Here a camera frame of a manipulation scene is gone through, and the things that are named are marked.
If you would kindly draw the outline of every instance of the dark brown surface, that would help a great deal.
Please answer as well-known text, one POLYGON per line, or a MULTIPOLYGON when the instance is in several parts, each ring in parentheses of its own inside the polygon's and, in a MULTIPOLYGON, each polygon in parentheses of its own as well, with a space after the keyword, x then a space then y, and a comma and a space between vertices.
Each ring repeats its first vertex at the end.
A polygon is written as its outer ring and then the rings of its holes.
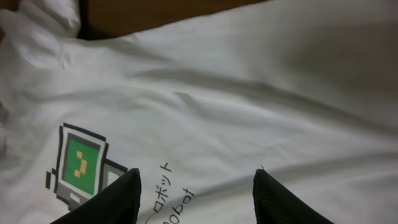
MULTIPOLYGON (((80 0, 82 39, 118 37, 262 0, 80 0)), ((16 10, 19 0, 0 0, 16 10)))

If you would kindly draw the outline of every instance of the green screen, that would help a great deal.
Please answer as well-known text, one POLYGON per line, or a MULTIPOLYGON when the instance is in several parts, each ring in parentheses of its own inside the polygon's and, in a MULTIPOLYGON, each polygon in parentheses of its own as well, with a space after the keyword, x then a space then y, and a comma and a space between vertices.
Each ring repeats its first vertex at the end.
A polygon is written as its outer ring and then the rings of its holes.
POLYGON ((68 145, 64 181, 90 195, 94 195, 96 165, 99 151, 74 139, 71 139, 68 145))

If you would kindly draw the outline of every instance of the cloth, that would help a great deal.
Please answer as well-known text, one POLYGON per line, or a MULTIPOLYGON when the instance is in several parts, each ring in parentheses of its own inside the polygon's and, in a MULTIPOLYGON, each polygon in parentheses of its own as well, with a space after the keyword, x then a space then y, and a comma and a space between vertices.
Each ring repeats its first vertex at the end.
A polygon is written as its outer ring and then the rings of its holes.
POLYGON ((270 175, 333 223, 397 223, 397 4, 280 0, 87 42, 76 1, 0 12, 0 223, 127 169, 137 223, 255 223, 270 175))

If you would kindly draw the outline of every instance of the white t-shirt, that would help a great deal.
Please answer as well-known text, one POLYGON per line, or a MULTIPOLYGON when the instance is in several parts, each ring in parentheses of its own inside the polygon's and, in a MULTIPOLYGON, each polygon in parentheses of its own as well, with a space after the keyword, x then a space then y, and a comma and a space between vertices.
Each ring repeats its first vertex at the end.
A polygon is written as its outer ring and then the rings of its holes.
POLYGON ((332 222, 398 222, 395 2, 270 1, 89 42, 76 2, 0 12, 0 223, 50 223, 130 168, 139 224, 255 223, 262 166, 332 222))

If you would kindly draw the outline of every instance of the yellow pixel mark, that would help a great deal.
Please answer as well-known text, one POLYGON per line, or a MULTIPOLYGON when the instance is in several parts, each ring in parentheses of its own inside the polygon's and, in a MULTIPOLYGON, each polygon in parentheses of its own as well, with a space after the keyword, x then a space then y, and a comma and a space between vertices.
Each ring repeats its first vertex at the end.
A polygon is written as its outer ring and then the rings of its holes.
POLYGON ((75 177, 80 178, 80 174, 86 174, 87 161, 83 159, 83 153, 77 151, 77 158, 81 159, 80 170, 75 169, 75 177))

